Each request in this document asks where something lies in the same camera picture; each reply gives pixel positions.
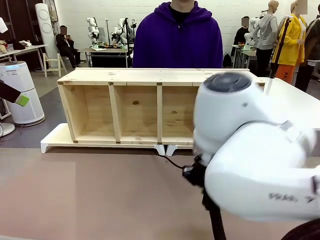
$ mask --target orange pants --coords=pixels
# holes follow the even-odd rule
[[[288,84],[292,84],[294,80],[296,66],[290,65],[279,65],[278,70],[276,71],[275,77],[282,79]]]

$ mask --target shelf leg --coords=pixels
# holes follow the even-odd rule
[[[45,154],[47,152],[48,148],[50,148],[48,143],[41,142],[41,153],[42,154]]]
[[[168,145],[168,148],[166,150],[166,155],[171,157],[177,149],[178,149],[177,145]]]
[[[163,145],[154,145],[154,149],[156,149],[158,151],[158,154],[160,156],[165,156],[166,155],[165,146],[163,146]]]

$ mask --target purple hoodie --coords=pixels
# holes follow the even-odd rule
[[[194,4],[177,24],[164,2],[140,23],[134,42],[134,68],[222,68],[223,44],[212,13]]]

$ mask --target wall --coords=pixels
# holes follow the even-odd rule
[[[290,13],[293,0],[278,0],[280,5],[275,14],[278,22]],[[91,44],[88,37],[86,18],[95,17],[100,27],[105,27],[104,19],[109,19],[109,29],[117,26],[120,18],[135,19],[138,23],[161,4],[162,0],[55,0],[59,23],[68,27],[78,49]],[[241,27],[243,16],[259,17],[262,10],[268,9],[269,0],[198,0],[199,5],[212,12],[222,32],[223,49],[231,51],[235,34]],[[309,0],[308,15],[310,23],[318,14],[319,1]]]

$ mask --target shelf compartment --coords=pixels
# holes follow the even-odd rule
[[[114,93],[117,142],[121,144],[157,144],[157,87],[110,86]]]
[[[116,143],[108,86],[59,85],[59,91],[75,143]]]
[[[162,87],[162,143],[192,145],[198,86]]]

